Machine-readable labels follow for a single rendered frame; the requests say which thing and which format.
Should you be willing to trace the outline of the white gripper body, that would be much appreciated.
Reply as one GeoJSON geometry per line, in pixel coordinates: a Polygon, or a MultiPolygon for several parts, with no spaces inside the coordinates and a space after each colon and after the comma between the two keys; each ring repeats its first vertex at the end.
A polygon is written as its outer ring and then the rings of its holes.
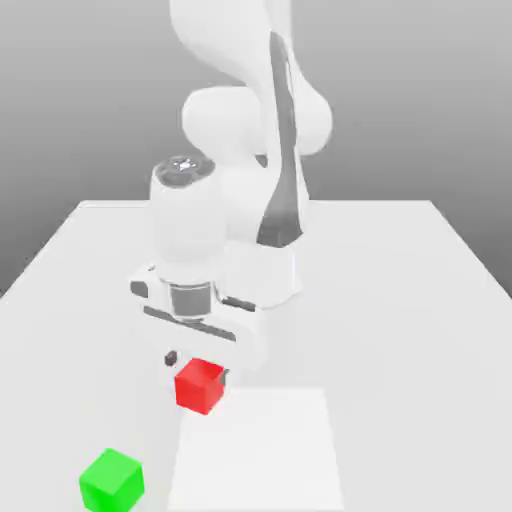
{"type": "Polygon", "coordinates": [[[267,357],[264,314],[216,303],[201,322],[184,322],[145,306],[142,333],[169,350],[215,363],[232,371],[255,371],[267,357]]]}

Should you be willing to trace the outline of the small red cube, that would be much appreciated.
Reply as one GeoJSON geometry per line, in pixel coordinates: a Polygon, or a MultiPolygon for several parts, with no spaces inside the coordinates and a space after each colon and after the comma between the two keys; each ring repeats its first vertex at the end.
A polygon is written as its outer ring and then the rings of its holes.
{"type": "Polygon", "coordinates": [[[176,403],[208,415],[224,395],[224,372],[215,363],[191,359],[174,377],[176,403]]]}

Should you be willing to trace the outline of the small green cube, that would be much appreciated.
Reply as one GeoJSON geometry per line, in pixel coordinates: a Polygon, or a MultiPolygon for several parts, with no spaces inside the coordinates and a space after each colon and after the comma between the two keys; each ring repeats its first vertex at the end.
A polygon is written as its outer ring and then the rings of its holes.
{"type": "Polygon", "coordinates": [[[107,448],[80,475],[79,487],[90,512],[131,512],[145,492],[143,465],[107,448]]]}

